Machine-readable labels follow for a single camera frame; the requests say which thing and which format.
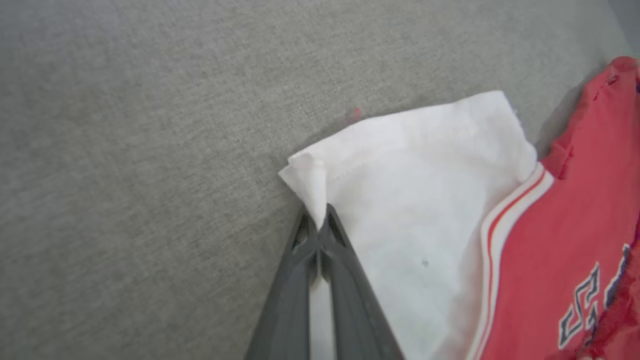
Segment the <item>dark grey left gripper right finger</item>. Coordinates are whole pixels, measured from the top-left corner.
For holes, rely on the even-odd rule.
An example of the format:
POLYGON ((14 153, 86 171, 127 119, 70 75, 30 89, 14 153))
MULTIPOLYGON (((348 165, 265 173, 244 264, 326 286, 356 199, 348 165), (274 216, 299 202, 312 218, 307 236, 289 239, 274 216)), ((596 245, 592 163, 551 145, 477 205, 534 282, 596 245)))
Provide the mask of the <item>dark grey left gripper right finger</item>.
POLYGON ((318 260, 329 283, 337 360, 402 360, 386 315, 331 204, 318 230, 318 260))

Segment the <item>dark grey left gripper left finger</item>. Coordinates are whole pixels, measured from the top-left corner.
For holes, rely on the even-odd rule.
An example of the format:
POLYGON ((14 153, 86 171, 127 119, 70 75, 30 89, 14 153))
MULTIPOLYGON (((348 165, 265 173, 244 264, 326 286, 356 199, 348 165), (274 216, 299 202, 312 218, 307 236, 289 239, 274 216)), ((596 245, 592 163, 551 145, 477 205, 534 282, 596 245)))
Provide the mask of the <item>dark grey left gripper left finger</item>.
POLYGON ((317 277, 316 226, 301 207, 244 358, 309 360, 310 287, 317 277))

